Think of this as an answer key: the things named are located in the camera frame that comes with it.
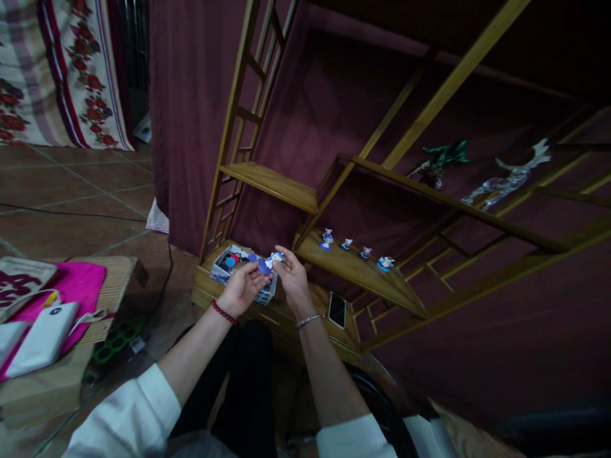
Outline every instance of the hand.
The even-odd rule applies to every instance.
[[[276,245],[276,249],[284,255],[284,262],[274,261],[272,268],[278,273],[288,306],[295,312],[297,318],[301,315],[314,314],[314,306],[307,286],[307,276],[304,266],[297,257],[287,248]]]
[[[238,268],[229,278],[223,294],[216,304],[233,318],[248,310],[256,294],[272,279],[257,270],[258,263],[248,263]]]

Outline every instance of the green figurine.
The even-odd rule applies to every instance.
[[[448,166],[469,162],[469,159],[467,159],[467,140],[440,146],[439,148],[423,148],[422,150],[426,154],[433,155],[433,158],[419,163],[407,177],[410,178],[412,175],[419,174],[420,183],[424,183],[437,191],[444,189],[444,170]]]

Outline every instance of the small figurine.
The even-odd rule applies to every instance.
[[[439,148],[423,148],[432,158],[419,163],[409,172],[408,178],[420,175],[420,183],[437,191],[444,189],[444,173],[451,165],[461,165],[469,162],[467,159],[467,141],[461,141]]]
[[[363,247],[363,251],[358,254],[358,257],[363,261],[369,260],[369,253],[371,253],[371,248]]]
[[[284,259],[284,255],[279,251],[274,251],[269,255],[269,258],[264,260],[263,258],[259,258],[259,271],[261,271],[264,275],[269,275],[272,273],[272,264],[274,261],[282,262]]]
[[[322,248],[324,251],[331,251],[332,243],[333,243],[333,237],[331,237],[330,235],[327,235],[325,236],[323,241],[318,244],[318,246],[320,246],[320,248]]]
[[[502,169],[509,170],[509,176],[503,178],[495,177],[486,180],[478,189],[473,191],[469,196],[463,198],[463,202],[467,205],[473,205],[475,197],[480,194],[486,194],[488,198],[479,209],[481,211],[488,211],[492,205],[522,186],[528,180],[531,169],[534,169],[542,162],[552,160],[552,156],[547,154],[547,150],[549,149],[547,139],[542,139],[539,143],[533,145],[532,148],[535,151],[535,155],[524,165],[507,165],[499,158],[496,158],[496,164]]]
[[[389,256],[382,256],[378,259],[377,266],[381,270],[384,270],[384,272],[389,272],[389,267],[392,267],[394,265],[393,262],[395,262],[393,258],[390,258]]]
[[[333,229],[325,229],[325,232],[322,233],[321,235],[319,235],[321,240],[324,240],[325,237],[333,237],[333,235],[331,235],[331,233],[333,232]]]
[[[352,244],[352,239],[345,239],[344,243],[342,243],[339,247],[344,251],[350,251],[351,244]]]

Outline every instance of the pink cloth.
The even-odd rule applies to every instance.
[[[78,302],[74,322],[86,313],[93,313],[97,308],[97,297],[102,284],[106,278],[106,267],[90,263],[55,263],[58,266],[55,274],[56,280],[52,280],[45,289],[57,289],[60,293],[62,303]],[[43,309],[43,304],[51,293],[41,293],[35,296],[24,308],[22,308],[9,321],[29,321],[33,323]],[[67,353],[83,336],[89,323],[79,324],[72,335],[66,340],[60,355]],[[5,362],[0,370],[0,382],[7,379],[4,375],[19,346]]]

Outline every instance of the smartphone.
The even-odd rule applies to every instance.
[[[329,301],[329,320],[333,321],[340,328],[346,327],[346,301],[331,291]]]

